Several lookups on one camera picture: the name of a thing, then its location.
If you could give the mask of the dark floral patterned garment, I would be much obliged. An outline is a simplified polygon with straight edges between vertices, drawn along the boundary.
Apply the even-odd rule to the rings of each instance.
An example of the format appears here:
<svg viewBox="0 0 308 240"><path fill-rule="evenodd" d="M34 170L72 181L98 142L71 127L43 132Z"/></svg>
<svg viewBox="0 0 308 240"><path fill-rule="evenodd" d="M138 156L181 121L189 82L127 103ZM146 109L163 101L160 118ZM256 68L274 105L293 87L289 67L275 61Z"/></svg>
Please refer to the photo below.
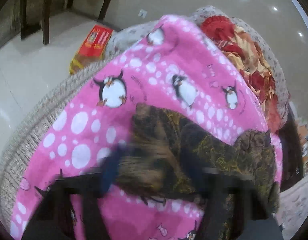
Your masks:
<svg viewBox="0 0 308 240"><path fill-rule="evenodd" d="M275 173L269 131L249 129L230 145L178 112L140 103L115 182L142 199L196 203L204 215L195 239L237 239L247 213L265 220L278 210Z"/></svg>

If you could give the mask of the white upholstered chair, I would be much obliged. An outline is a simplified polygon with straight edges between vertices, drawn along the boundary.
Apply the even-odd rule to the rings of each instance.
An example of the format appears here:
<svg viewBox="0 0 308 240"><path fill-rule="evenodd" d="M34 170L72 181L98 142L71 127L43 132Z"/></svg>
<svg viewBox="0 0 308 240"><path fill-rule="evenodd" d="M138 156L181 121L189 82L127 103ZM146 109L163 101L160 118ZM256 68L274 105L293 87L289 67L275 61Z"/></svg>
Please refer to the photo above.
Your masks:
<svg viewBox="0 0 308 240"><path fill-rule="evenodd" d="M279 194L279 209L274 215L282 226L283 239L292 239L308 216L308 175Z"/></svg>

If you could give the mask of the grey woven mattress edge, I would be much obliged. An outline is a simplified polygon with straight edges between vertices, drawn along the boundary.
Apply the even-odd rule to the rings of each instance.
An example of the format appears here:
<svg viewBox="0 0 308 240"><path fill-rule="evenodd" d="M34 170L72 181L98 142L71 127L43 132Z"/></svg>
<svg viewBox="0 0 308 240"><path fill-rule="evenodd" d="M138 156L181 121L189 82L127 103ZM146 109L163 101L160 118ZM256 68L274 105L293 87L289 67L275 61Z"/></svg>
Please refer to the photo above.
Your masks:
<svg viewBox="0 0 308 240"><path fill-rule="evenodd" d="M0 159L0 221L6 229L10 226L21 176L44 133L80 89L118 55L119 52L105 60L95 61L67 77L35 105L10 136Z"/></svg>

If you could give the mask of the dark carved wooden headboard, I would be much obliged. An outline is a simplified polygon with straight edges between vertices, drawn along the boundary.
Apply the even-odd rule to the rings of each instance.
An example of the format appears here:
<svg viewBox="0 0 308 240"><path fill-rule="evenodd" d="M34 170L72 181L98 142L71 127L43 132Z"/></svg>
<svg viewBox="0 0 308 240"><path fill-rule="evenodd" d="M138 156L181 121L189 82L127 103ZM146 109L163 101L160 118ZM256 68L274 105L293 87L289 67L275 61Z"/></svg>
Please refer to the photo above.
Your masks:
<svg viewBox="0 0 308 240"><path fill-rule="evenodd" d="M302 147L294 114L288 107L286 123L278 130L279 139L282 144L282 179L280 192L293 187L304 177L302 162Z"/></svg>

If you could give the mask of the red orange floral quilt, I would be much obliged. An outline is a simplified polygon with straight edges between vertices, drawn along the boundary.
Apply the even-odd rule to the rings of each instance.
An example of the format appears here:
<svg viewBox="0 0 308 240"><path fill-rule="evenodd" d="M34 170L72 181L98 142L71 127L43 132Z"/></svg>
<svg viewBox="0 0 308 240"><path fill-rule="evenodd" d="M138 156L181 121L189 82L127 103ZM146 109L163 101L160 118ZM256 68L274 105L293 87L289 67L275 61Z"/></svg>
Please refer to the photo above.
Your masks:
<svg viewBox="0 0 308 240"><path fill-rule="evenodd" d="M269 129L276 133L281 118L276 106L275 79L258 43L225 16L210 16L200 28L242 75L260 102Z"/></svg>

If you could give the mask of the pink penguin blanket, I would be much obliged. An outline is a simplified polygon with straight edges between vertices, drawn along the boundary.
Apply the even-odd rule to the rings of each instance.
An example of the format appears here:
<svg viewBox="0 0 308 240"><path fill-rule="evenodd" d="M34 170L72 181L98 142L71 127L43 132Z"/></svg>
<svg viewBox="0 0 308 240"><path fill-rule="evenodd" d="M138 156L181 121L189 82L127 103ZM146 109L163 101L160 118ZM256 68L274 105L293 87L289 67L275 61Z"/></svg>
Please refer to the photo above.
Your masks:
<svg viewBox="0 0 308 240"><path fill-rule="evenodd" d="M121 148L122 159L140 103L178 112L230 145L249 129L270 131L257 97L225 55L196 25L166 15L89 80L44 135L17 193L10 222L14 239L22 239L42 200L35 187L46 190L60 172L90 173L115 148ZM110 239L195 239L204 215L196 203L142 199L115 181L98 200ZM70 200L75 237L85 239L81 196Z"/></svg>

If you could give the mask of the red yellow box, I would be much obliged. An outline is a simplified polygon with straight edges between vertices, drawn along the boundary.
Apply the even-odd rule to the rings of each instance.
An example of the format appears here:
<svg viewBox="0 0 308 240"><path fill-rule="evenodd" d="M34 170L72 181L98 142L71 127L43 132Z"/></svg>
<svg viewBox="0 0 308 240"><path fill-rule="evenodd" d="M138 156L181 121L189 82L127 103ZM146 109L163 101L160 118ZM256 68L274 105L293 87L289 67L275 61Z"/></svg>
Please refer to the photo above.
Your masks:
<svg viewBox="0 0 308 240"><path fill-rule="evenodd" d="M106 46L113 29L103 25L94 25L69 65L69 74L74 75L90 63L104 58Z"/></svg>

